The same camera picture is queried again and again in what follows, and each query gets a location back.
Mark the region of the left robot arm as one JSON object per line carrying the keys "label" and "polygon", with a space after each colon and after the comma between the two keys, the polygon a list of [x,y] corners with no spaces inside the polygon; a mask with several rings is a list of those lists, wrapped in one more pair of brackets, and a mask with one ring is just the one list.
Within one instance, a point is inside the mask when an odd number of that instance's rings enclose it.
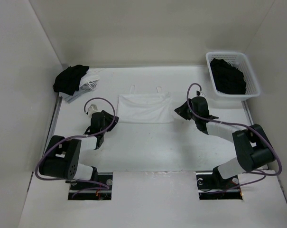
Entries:
{"label": "left robot arm", "polygon": [[102,110],[91,114],[91,123],[84,135],[65,138],[52,136],[46,152],[38,162],[35,175],[39,179],[48,176],[51,180],[81,181],[87,189],[94,189],[98,184],[97,168],[79,163],[82,139],[96,138],[95,149],[104,142],[104,135],[118,123],[119,117]]}

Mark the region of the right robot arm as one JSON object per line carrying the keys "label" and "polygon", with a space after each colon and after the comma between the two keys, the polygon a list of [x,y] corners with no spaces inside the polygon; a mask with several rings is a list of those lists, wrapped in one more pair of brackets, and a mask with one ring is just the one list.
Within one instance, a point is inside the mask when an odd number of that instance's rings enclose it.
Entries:
{"label": "right robot arm", "polygon": [[207,100],[202,96],[188,99],[174,112],[185,120],[193,120],[202,133],[233,143],[236,157],[213,168],[211,184],[215,189],[223,190],[237,175],[253,172],[276,160],[271,144],[260,125],[245,126],[222,122],[219,117],[210,114]]}

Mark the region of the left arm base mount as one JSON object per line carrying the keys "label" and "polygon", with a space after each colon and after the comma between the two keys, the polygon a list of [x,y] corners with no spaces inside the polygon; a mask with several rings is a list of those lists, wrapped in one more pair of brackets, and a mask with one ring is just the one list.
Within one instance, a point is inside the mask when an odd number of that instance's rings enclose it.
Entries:
{"label": "left arm base mount", "polygon": [[103,185],[74,181],[69,187],[68,200],[111,200],[113,173],[98,173],[96,181],[106,185],[108,188]]}

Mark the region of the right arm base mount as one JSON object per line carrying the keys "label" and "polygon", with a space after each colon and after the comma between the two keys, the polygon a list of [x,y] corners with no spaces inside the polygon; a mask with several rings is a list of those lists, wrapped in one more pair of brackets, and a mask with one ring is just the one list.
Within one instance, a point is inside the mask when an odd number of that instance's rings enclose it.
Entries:
{"label": "right arm base mount", "polygon": [[198,197],[200,200],[242,200],[238,176],[216,182],[212,172],[196,173]]}

